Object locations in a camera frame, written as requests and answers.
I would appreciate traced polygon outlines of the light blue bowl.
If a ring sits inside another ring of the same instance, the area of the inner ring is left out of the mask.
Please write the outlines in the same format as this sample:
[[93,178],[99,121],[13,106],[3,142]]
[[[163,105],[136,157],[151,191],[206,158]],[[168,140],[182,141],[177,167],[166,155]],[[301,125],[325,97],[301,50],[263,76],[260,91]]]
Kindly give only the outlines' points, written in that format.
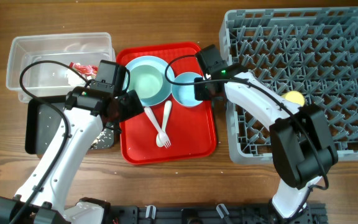
[[[174,79],[176,83],[193,83],[195,78],[202,78],[200,74],[194,72],[185,72]],[[173,98],[184,107],[195,107],[202,103],[195,99],[194,85],[172,85]]]

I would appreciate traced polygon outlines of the red snack wrapper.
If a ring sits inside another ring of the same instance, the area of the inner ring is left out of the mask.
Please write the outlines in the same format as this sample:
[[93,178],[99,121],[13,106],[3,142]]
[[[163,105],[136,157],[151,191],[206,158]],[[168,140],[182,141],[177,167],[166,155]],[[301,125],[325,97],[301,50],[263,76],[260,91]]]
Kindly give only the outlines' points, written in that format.
[[95,65],[81,65],[80,63],[70,63],[70,68],[73,68],[78,73],[85,75],[85,76],[92,76],[95,77],[98,72],[98,67]]

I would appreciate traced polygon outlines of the white tissue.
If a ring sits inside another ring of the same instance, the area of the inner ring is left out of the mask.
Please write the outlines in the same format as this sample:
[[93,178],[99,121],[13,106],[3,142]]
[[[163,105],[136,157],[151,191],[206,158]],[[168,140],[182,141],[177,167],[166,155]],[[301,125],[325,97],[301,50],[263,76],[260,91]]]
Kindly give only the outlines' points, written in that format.
[[80,86],[86,83],[86,81],[71,71],[67,71],[65,76],[68,79],[68,84],[71,86]]

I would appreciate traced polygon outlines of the yellow plastic cup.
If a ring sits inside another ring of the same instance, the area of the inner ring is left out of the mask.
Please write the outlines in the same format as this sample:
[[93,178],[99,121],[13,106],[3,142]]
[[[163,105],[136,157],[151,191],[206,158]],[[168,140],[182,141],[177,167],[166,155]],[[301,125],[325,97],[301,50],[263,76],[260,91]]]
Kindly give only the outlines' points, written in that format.
[[296,103],[300,106],[305,105],[305,97],[299,91],[289,91],[282,95],[282,98],[290,101],[292,103]]

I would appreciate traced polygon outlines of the pale green bowl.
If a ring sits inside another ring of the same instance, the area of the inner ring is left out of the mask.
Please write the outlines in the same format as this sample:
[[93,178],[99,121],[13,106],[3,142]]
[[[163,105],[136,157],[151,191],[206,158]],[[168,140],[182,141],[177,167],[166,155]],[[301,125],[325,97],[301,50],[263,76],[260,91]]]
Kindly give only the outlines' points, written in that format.
[[160,71],[150,65],[139,65],[131,70],[129,90],[135,90],[140,99],[154,97],[162,88]]

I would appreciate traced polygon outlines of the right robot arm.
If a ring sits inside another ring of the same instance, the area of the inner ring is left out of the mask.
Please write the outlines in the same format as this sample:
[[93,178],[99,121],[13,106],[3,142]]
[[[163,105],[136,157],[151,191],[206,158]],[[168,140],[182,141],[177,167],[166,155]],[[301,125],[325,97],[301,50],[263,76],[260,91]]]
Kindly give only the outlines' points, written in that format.
[[270,222],[288,223],[306,212],[313,189],[329,187],[327,173],[339,158],[324,111],[301,106],[263,85],[241,64],[228,65],[215,45],[195,55],[203,77],[195,78],[195,98],[223,96],[268,129],[275,170],[280,176],[269,205]]

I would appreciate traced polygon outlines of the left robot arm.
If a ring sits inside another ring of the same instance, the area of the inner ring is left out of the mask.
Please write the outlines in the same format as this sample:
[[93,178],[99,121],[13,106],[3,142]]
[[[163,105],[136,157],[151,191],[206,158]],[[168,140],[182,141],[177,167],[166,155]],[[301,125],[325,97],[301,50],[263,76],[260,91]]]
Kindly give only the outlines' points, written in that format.
[[65,208],[74,176],[88,149],[109,123],[143,113],[130,71],[116,62],[100,61],[96,78],[68,92],[64,110],[33,96],[61,117],[38,166],[13,198],[0,197],[0,223],[108,223],[110,203],[83,198]]

